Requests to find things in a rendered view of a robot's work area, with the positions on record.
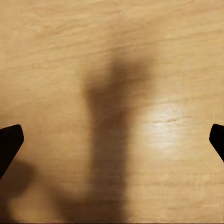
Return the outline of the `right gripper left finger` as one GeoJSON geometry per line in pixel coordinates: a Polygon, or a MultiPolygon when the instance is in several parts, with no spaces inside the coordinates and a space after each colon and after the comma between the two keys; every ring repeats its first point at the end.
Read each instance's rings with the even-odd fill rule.
{"type": "Polygon", "coordinates": [[[24,142],[20,124],[0,129],[0,180],[24,142]]]}

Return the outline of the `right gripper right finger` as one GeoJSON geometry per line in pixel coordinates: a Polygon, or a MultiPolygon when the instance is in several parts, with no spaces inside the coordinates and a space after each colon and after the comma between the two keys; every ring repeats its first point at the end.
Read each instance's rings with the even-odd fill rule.
{"type": "Polygon", "coordinates": [[[224,162],[224,126],[213,124],[209,141],[224,162]]]}

